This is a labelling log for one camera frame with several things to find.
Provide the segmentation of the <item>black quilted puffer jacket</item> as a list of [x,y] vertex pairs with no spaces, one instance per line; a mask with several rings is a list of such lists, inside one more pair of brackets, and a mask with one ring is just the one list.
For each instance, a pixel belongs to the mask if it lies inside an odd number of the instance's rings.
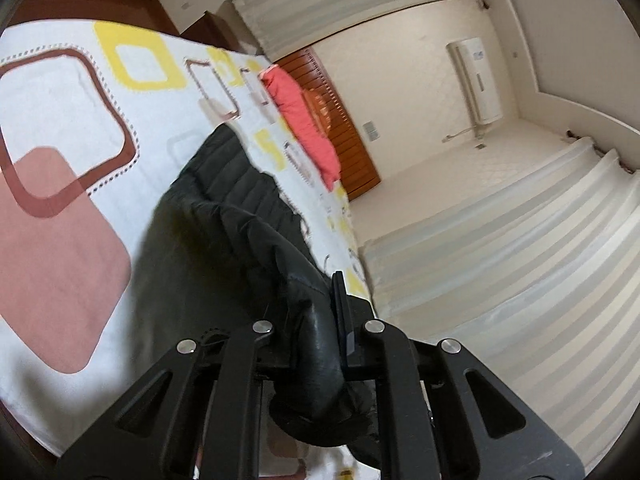
[[183,338],[206,344],[257,321],[274,327],[288,370],[270,413],[296,440],[381,461],[375,393],[344,377],[335,280],[304,240],[303,219],[217,127],[158,202],[131,282],[131,367],[145,372]]

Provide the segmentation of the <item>white striped side curtain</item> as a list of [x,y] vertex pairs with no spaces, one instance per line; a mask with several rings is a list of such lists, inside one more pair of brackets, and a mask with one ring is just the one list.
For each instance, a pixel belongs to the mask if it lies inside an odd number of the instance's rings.
[[593,470],[639,405],[639,177],[583,138],[363,245],[373,305],[454,338]]

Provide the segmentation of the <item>wooden headboard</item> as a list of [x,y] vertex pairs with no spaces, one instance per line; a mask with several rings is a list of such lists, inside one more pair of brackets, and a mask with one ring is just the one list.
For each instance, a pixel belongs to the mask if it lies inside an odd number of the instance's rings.
[[277,63],[306,90],[320,94],[331,119],[329,139],[341,163],[342,185],[349,200],[363,196],[375,188],[381,178],[346,110],[329,73],[312,47],[293,52]]

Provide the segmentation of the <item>white patterned bed sheet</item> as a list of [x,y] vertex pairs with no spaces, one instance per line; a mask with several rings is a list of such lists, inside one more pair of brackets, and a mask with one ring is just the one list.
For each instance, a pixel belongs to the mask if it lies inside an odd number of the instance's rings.
[[259,75],[259,55],[112,22],[41,21],[1,39],[1,397],[60,454],[150,362],[134,259],[153,210],[223,122],[299,215],[320,266],[367,297],[345,189],[326,186]]

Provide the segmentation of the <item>pink pillow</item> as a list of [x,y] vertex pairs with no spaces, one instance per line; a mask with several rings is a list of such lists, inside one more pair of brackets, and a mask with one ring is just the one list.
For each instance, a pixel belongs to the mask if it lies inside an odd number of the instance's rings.
[[317,167],[324,186],[332,191],[340,180],[341,164],[335,148],[309,107],[310,95],[282,67],[270,65],[259,74],[273,102],[298,143]]

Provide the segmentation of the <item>orange patterned cushion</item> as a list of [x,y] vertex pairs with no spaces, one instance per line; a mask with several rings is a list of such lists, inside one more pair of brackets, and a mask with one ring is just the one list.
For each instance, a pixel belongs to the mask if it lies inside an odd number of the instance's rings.
[[326,101],[316,90],[309,89],[303,90],[303,98],[318,131],[327,138],[331,131],[331,117]]

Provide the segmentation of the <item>white air conditioner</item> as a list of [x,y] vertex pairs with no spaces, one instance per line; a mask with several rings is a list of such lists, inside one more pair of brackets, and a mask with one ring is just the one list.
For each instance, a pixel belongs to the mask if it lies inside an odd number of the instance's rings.
[[454,62],[474,125],[485,127],[503,118],[498,88],[483,40],[473,37],[450,42]]

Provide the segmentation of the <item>wooden nightstand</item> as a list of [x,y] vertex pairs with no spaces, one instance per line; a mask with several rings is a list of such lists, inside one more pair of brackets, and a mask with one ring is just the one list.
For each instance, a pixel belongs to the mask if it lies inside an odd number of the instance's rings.
[[180,37],[185,40],[207,44],[229,51],[246,53],[228,23],[220,16],[206,11],[198,20],[187,27]]

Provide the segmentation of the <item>wall switch panel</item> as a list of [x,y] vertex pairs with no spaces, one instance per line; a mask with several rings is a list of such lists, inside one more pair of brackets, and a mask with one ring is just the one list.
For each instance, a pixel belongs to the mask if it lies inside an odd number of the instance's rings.
[[374,142],[378,140],[380,134],[378,133],[378,129],[375,127],[373,122],[365,122],[362,125],[363,131],[366,133],[367,138],[370,142]]

